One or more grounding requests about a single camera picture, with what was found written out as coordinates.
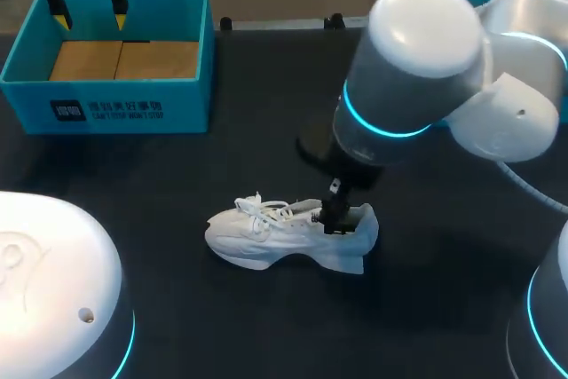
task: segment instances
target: black table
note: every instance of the black table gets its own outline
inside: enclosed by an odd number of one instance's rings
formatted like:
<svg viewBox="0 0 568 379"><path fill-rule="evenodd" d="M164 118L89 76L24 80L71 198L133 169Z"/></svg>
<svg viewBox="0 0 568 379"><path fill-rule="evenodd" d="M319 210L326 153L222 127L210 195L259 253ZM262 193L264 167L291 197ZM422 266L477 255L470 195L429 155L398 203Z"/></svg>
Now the black table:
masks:
<svg viewBox="0 0 568 379"><path fill-rule="evenodd" d="M70 201L114 239L137 313L135 378L509 377L509 313L565 218L446 129L354 194L381 225L364 276L302 257L251 272L205 244L206 220L238 196L325 194L328 178L296 155L296 127L335 101L358 38L217 35L207 135L32 138L0 100L2 188ZM517 167L564 201L567 139Z"/></svg>

